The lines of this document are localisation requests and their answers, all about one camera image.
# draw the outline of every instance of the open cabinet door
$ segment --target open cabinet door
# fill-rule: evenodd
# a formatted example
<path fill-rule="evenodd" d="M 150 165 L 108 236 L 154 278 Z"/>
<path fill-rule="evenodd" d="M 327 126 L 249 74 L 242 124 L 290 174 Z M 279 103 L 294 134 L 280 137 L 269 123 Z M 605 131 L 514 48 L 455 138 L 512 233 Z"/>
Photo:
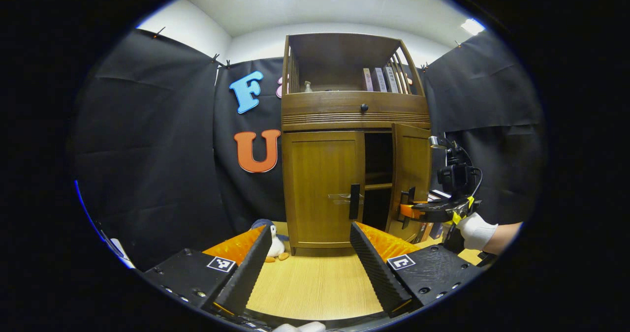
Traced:
<path fill-rule="evenodd" d="M 392 144 L 394 147 L 394 171 L 392 173 L 392 196 L 389 206 L 388 233 L 411 241 L 418 234 L 420 223 L 409 222 L 403 229 L 403 220 L 398 214 L 401 191 L 415 187 L 414 200 L 427 200 L 431 181 L 431 131 L 414 126 L 392 124 Z"/>

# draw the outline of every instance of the orange clamp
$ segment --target orange clamp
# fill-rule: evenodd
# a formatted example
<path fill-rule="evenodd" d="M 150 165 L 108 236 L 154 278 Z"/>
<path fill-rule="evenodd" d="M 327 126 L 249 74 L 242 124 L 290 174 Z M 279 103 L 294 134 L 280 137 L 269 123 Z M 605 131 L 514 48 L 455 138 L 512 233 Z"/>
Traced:
<path fill-rule="evenodd" d="M 418 209 L 412 209 L 414 205 L 418 203 L 427 203 L 427 202 L 414 202 L 413 204 L 400 204 L 400 214 L 409 217 L 409 218 L 420 218 L 421 215 L 425 215 L 423 211 L 419 211 Z"/>

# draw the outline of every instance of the black curtain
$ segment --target black curtain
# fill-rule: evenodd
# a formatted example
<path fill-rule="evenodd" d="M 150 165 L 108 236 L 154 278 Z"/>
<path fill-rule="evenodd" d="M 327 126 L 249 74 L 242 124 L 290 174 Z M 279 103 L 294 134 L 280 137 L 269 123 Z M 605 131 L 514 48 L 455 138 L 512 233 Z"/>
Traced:
<path fill-rule="evenodd" d="M 491 224 L 527 220 L 547 159 L 542 107 L 518 58 L 488 30 L 420 70 L 432 134 L 463 146 L 483 171 L 476 197 Z M 432 188 L 445 153 L 434 150 Z"/>
<path fill-rule="evenodd" d="M 286 221 L 284 187 L 282 182 L 282 137 L 277 139 L 278 159 L 275 167 L 265 173 L 250 173 L 238 163 L 234 135 L 254 132 L 252 145 L 254 160 L 267 157 L 265 139 L 261 133 L 281 129 L 281 99 L 276 91 L 282 76 L 282 58 L 245 61 L 230 68 L 219 68 L 214 106 L 214 144 L 220 190 L 229 219 L 237 232 L 247 231 L 259 218 Z M 260 94 L 252 95 L 258 105 L 247 112 L 237 112 L 239 103 L 230 85 L 252 72 L 263 78 L 256 81 Z"/>
<path fill-rule="evenodd" d="M 134 30 L 77 99 L 74 170 L 86 209 L 147 270 L 234 235 L 212 150 L 216 63 Z"/>

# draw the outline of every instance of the wooden cabinet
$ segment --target wooden cabinet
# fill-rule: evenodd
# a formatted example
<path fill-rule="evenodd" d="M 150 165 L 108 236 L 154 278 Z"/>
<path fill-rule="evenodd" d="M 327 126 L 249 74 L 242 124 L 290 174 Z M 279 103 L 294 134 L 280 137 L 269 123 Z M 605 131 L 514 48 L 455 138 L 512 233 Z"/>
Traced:
<path fill-rule="evenodd" d="M 401 58 L 411 76 L 403 72 Z M 400 93 L 365 91 L 362 68 L 390 66 Z M 286 222 L 300 247 L 351 247 L 354 220 L 411 241 L 400 192 L 426 200 L 430 117 L 418 72 L 401 40 L 351 33 L 286 37 L 282 161 Z M 313 92 L 304 92 L 304 81 Z"/>

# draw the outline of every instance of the ceiling light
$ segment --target ceiling light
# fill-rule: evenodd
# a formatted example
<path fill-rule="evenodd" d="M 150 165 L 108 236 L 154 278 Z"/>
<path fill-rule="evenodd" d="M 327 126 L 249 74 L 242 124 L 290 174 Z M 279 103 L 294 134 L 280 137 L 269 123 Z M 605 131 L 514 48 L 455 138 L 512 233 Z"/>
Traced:
<path fill-rule="evenodd" d="M 472 18 L 468 18 L 468 20 L 466 20 L 466 22 L 462 24 L 462 28 L 464 28 L 466 31 L 468 31 L 468 33 L 472 34 L 473 36 L 477 36 L 477 33 L 486 29 L 486 27 L 480 25 L 479 22 L 475 21 Z"/>

